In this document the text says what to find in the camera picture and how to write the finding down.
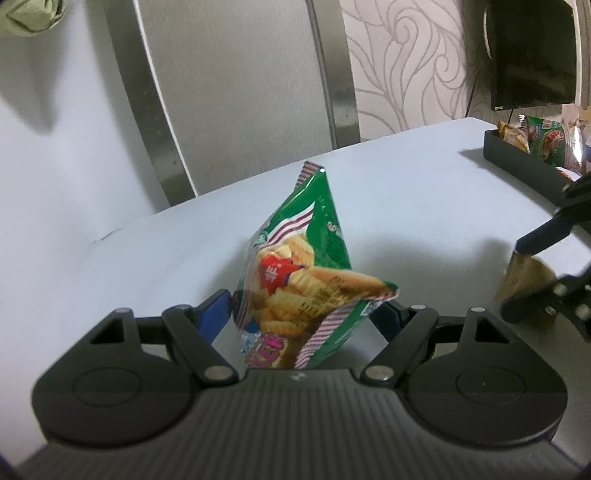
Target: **white table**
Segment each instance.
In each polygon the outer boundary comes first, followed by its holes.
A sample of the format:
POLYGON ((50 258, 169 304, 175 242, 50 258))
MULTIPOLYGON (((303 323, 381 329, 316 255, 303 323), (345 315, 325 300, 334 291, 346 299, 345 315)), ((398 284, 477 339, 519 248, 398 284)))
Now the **white table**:
MULTIPOLYGON (((355 270, 397 283, 400 302, 426 304, 441 314, 492 305, 515 240, 547 221, 553 206, 483 159, 484 132, 491 128, 462 119, 316 157, 327 169, 355 270)), ((300 168, 295 163, 240 181, 97 244, 74 280, 76 315, 61 326, 63 348, 116 307, 156 315, 175 304, 199 304, 218 288, 232 290, 248 238, 293 189, 300 168)), ((543 259, 558 274, 580 271, 591 260, 584 235, 571 235, 543 259)), ((591 346, 570 324, 557 330, 549 337, 519 329, 569 388, 584 390, 591 368, 575 379, 569 371, 573 360, 591 365, 591 346)), ((222 333, 216 346, 239 361, 231 328, 222 333)), ((329 362, 359 371, 384 345, 366 322, 329 362)), ((589 422, 589 410, 569 404, 556 437, 581 462, 591 460, 585 446, 591 445, 591 427, 576 427, 589 422)))

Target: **wall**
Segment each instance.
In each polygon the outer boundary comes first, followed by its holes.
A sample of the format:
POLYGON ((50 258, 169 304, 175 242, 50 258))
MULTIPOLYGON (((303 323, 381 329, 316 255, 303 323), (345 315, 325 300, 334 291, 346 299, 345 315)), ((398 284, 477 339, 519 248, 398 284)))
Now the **wall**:
POLYGON ((167 207, 119 77, 100 2, 0 38, 0 453, 43 439, 34 380, 74 340, 72 273, 93 242, 167 207))
MULTIPOLYGON (((497 123, 484 46, 485 0, 340 0, 363 140, 470 116, 497 123)), ((561 106, 515 110, 559 119, 561 106)))

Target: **red label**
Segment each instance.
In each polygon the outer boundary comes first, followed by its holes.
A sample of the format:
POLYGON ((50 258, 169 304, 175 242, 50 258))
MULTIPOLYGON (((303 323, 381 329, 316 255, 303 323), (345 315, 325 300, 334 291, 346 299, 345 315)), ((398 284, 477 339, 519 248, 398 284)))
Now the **red label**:
POLYGON ((272 295, 277 287, 287 285, 287 276, 302 267, 294 265, 289 258, 279 258, 275 255, 267 255, 259 265, 261 286, 272 295))

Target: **brush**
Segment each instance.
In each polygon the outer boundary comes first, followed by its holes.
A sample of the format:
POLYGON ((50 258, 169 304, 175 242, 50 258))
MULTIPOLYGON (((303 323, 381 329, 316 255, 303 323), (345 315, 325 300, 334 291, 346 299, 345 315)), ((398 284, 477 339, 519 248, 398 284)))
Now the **brush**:
MULTIPOLYGON (((534 255, 569 236, 578 223, 591 219, 590 190, 591 174, 586 174, 565 188, 563 206, 552 219, 517 240, 495 301, 502 303, 521 291, 541 287, 556 280, 554 271, 534 255)), ((540 320, 553 318, 548 314, 545 319, 540 320)))

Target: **green snack bag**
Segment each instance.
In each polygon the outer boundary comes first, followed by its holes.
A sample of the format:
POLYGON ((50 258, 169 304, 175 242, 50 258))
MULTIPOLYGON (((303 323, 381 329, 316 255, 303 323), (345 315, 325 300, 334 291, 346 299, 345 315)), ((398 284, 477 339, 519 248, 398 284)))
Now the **green snack bag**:
POLYGON ((326 172, 306 162, 295 190, 252 237, 234 295, 249 367, 312 368, 398 287, 351 271, 326 172))
POLYGON ((549 165, 585 173, 584 141, 579 126, 522 115, 521 129, 527 135, 532 155, 549 165))

